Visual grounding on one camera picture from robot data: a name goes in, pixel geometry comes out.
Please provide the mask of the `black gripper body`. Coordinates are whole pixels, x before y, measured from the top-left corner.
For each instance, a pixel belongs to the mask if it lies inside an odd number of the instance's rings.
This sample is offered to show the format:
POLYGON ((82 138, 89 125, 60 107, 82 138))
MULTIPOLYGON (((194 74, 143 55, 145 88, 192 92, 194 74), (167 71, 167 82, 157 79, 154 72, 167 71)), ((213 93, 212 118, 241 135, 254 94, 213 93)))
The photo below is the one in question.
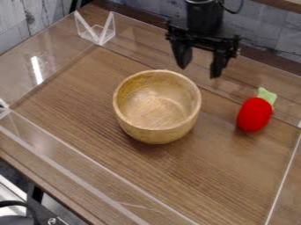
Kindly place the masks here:
POLYGON ((166 40, 171 38, 185 40, 193 48, 198 48, 214 53, 217 49, 228 49, 232 57, 238 55, 240 36, 232 32, 224 19, 205 19, 204 21, 193 19, 171 19, 166 22, 167 33, 166 40))

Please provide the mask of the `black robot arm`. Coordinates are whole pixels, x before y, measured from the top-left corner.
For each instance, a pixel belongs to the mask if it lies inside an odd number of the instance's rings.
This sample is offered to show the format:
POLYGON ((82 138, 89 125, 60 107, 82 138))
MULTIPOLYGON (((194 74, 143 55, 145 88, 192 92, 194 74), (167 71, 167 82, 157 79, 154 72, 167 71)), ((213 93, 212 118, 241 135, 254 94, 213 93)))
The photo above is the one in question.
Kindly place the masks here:
POLYGON ((229 60, 238 56, 241 36, 224 23, 225 12, 238 14, 245 1, 236 10, 225 5, 225 0, 185 0, 186 18, 166 21, 166 40, 178 66, 188 68, 193 59, 193 48, 213 53, 210 78, 221 77, 229 60))

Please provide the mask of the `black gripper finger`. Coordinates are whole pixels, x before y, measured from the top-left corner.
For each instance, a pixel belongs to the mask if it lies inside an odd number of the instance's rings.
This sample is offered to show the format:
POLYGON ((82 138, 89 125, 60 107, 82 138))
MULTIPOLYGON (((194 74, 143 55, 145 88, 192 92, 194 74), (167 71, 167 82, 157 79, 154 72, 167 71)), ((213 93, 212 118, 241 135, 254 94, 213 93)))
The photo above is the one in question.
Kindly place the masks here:
POLYGON ((193 56, 192 45, 188 41, 178 40, 175 38, 170 39, 170 44, 177 64, 182 69, 185 69, 188 68, 192 61, 193 56))
POLYGON ((221 77, 224 68, 228 67, 232 53, 228 49, 217 49, 213 53, 213 62, 210 64, 210 78, 221 77))

